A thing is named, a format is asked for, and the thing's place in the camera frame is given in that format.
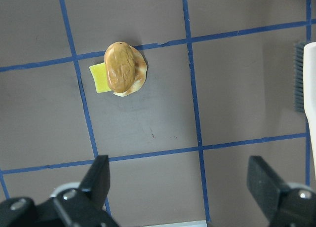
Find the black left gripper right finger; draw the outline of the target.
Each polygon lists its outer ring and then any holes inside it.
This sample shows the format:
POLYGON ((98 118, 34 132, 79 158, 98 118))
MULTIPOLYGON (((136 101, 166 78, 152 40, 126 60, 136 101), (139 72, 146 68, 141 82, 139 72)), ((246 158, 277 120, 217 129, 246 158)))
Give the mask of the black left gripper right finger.
POLYGON ((307 185, 284 181, 261 156, 248 160, 247 188, 270 227, 316 225, 316 192, 307 185))

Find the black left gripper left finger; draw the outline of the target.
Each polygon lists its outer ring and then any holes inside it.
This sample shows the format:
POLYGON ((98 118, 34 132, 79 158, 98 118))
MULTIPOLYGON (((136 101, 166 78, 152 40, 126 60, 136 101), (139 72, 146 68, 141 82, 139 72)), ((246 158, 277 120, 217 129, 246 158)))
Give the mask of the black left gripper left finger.
POLYGON ((103 210, 110 189, 109 158, 99 155, 78 184, 57 188, 45 202, 36 205, 26 196, 0 204, 2 227, 116 227, 103 210))

